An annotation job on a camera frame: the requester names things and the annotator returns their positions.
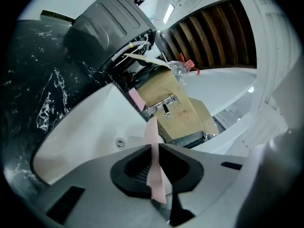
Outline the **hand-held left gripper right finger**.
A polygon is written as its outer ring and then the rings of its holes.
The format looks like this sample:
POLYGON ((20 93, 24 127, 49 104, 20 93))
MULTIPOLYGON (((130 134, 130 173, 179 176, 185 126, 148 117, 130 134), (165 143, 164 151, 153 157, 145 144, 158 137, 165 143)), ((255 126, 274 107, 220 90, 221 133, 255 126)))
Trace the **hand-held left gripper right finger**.
POLYGON ((238 157, 165 144, 159 149, 172 184, 170 225, 235 228, 257 173, 257 152, 238 157))

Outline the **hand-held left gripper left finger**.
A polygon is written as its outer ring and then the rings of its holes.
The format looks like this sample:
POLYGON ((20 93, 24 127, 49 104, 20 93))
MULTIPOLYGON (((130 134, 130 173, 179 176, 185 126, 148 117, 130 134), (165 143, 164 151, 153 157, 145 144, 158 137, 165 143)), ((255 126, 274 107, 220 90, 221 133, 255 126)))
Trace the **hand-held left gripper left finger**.
POLYGON ((166 228, 137 179, 150 161, 148 145, 87 161, 44 191, 44 212, 65 228, 166 228))

